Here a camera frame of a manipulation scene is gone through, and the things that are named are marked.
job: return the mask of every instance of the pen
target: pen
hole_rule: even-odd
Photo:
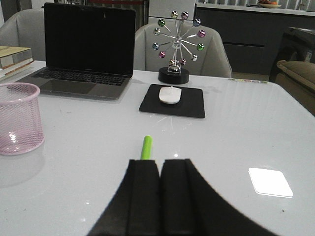
[[[152,137],[147,135],[143,139],[141,160],[149,160],[151,154]]]

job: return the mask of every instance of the white mouse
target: white mouse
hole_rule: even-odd
[[[161,102],[167,104],[178,103],[181,99],[182,90],[180,88],[171,87],[162,87],[159,91],[159,99]]]

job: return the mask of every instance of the stack of books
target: stack of books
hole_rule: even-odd
[[[0,46],[0,81],[27,69],[33,61],[31,48]]]

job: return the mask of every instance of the white table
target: white table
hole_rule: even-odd
[[[15,81],[33,68],[5,82]],[[315,118],[273,83],[190,76],[206,118],[143,113],[157,73],[135,71],[118,101],[40,95],[45,142],[0,156],[0,235],[84,236],[117,190],[145,135],[152,159],[190,158],[243,214],[282,236],[315,235]],[[283,172],[292,198],[257,194],[250,167]]]

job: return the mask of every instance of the laptop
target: laptop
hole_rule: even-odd
[[[40,93],[118,99],[133,75],[135,11],[45,3],[46,67],[18,82]]]

